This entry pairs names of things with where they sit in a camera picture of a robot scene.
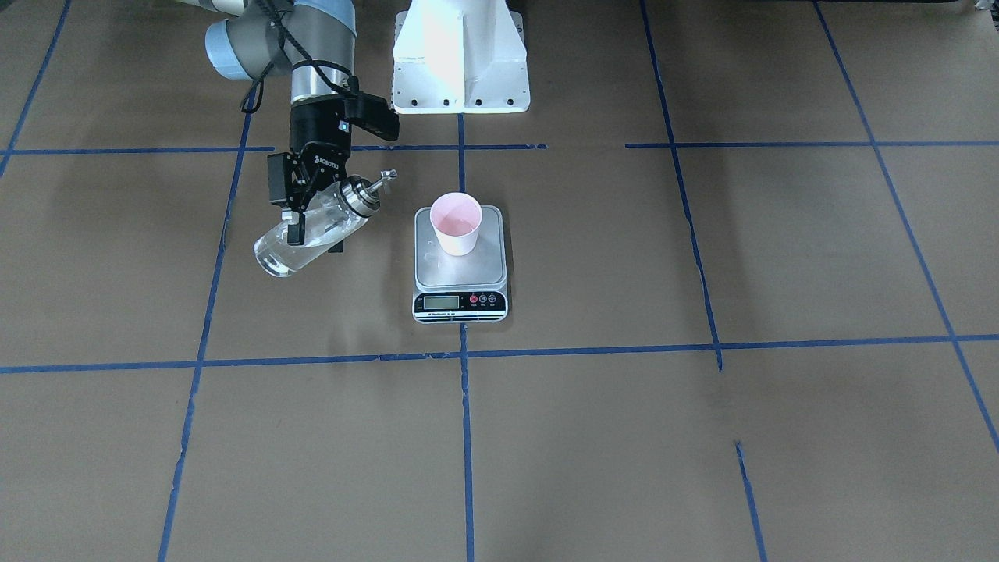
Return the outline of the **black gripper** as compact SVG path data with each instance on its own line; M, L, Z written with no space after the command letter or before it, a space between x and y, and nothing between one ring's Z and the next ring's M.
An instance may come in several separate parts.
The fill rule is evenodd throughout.
M317 191L346 177L352 151L352 125L345 117L344 100L313 100L290 108L290 150L299 162L299 180L285 187L290 224L286 242L303 246L307 232L306 212ZM343 253L345 239L329 245L329 254Z

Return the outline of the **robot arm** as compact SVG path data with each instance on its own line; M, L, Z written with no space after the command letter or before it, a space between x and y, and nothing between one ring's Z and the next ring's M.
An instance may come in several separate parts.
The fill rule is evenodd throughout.
M254 242L254 256L272 276L288 277L342 249L379 207L377 187L347 173L353 131L396 135L386 103L361 91L354 74L357 39L350 1L202 1L225 20L204 32L204 50L218 75L247 80L243 114L263 103L265 82L290 79L286 150L267 157L267 188L281 221Z

